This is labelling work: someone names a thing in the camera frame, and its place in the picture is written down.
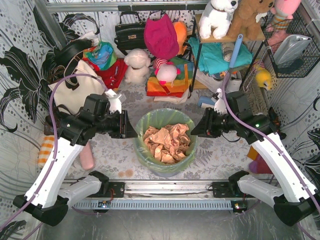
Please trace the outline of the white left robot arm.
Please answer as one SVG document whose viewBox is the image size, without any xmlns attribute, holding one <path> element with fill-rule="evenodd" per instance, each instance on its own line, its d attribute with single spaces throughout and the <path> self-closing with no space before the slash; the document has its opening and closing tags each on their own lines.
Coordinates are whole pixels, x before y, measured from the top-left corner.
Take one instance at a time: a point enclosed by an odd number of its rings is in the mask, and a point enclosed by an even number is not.
<svg viewBox="0 0 320 240">
<path fill-rule="evenodd" d="M 25 194 L 14 198 L 13 204 L 40 222 L 56 226 L 69 208 L 84 198 L 109 194 L 109 178 L 98 171 L 65 189 L 61 185 L 75 158 L 96 134 L 108 134 L 113 139 L 138 136 L 128 112 L 122 109 L 122 101 L 121 94 L 109 90 L 102 95 L 92 93 L 76 115 L 65 115 L 42 171 Z"/>
</svg>

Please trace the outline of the green trash bag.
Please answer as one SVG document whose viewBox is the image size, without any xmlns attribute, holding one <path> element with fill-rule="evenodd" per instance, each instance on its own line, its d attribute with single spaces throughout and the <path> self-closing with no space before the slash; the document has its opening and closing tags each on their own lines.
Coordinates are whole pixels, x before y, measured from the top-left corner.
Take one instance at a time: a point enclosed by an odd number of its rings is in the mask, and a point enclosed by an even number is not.
<svg viewBox="0 0 320 240">
<path fill-rule="evenodd" d="M 191 135 L 193 120 L 170 108 L 148 112 L 137 123 L 133 147 L 139 162 L 159 177 L 184 171 L 196 155 L 198 137 Z"/>
</svg>

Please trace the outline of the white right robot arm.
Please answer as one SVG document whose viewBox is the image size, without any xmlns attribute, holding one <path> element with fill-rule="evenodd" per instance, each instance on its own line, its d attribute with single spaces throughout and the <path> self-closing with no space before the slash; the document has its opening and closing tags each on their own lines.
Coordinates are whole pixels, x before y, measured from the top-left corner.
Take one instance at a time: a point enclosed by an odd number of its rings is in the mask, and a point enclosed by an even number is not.
<svg viewBox="0 0 320 240">
<path fill-rule="evenodd" d="M 311 183 L 294 163 L 282 144 L 276 126 L 263 115 L 254 115 L 245 94 L 234 91 L 216 93 L 214 108 L 206 108 L 193 136 L 219 138 L 235 131 L 262 157 L 280 186 L 256 179 L 241 170 L 220 185 L 213 184 L 216 198 L 254 197 L 273 208 L 277 217 L 287 226 L 293 226 L 311 215 L 320 206 L 320 189 Z"/>
</svg>

